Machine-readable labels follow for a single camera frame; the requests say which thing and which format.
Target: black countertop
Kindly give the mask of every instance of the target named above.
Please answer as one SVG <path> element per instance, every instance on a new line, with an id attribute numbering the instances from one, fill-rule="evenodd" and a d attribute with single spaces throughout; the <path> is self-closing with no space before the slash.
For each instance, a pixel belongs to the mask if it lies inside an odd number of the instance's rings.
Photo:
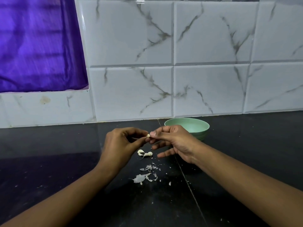
<path id="1" fill-rule="evenodd" d="M 205 143 L 303 190 L 303 112 L 201 117 Z M 97 164 L 116 127 L 153 131 L 165 119 L 0 129 L 0 224 L 66 187 Z M 147 144 L 143 150 L 150 150 Z M 129 178 L 155 163 L 158 180 Z M 134 154 L 70 223 L 89 226 L 267 226 L 214 180 L 178 156 Z"/>

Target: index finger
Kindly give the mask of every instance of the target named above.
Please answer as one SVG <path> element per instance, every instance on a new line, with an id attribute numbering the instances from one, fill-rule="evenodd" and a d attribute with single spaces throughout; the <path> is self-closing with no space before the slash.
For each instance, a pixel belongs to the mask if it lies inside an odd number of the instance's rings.
<path id="1" fill-rule="evenodd" d="M 167 132 L 167 133 L 169 133 L 171 127 L 172 127 L 172 126 L 161 126 L 161 127 L 157 128 L 157 129 L 155 130 L 155 132 L 161 131 L 161 132 Z M 154 144 L 156 141 L 158 141 L 158 140 L 156 140 L 156 139 L 150 139 L 149 143 L 150 143 L 150 144 Z"/>
<path id="2" fill-rule="evenodd" d="M 148 134 L 148 131 L 141 130 L 136 127 L 126 127 L 126 128 L 121 128 L 122 132 L 125 134 L 125 136 L 132 136 L 134 138 L 141 138 L 145 137 Z"/>

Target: person's left arm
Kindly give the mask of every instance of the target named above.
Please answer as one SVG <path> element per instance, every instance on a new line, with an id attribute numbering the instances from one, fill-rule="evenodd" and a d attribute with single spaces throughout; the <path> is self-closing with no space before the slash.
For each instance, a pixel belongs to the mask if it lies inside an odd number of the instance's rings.
<path id="1" fill-rule="evenodd" d="M 148 132 L 116 128 L 106 135 L 97 166 L 58 193 L 29 208 L 1 227 L 59 227 L 68 224 L 119 173 L 132 154 L 146 143 Z M 138 138 L 130 143 L 127 137 Z"/>

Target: backsplash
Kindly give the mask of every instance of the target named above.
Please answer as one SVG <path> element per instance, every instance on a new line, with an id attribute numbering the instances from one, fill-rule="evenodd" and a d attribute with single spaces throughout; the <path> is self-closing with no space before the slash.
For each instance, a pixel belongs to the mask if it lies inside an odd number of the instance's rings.
<path id="1" fill-rule="evenodd" d="M 89 89 L 0 94 L 0 128 L 303 109 L 294 0 L 75 0 Z"/>

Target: bowl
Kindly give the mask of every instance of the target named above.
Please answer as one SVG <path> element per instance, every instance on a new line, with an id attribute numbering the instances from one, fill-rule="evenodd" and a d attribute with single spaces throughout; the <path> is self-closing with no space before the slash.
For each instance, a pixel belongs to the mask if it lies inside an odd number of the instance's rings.
<path id="1" fill-rule="evenodd" d="M 181 125 L 195 138 L 203 141 L 207 136 L 209 124 L 203 120 L 193 118 L 174 118 L 164 123 L 165 126 Z"/>

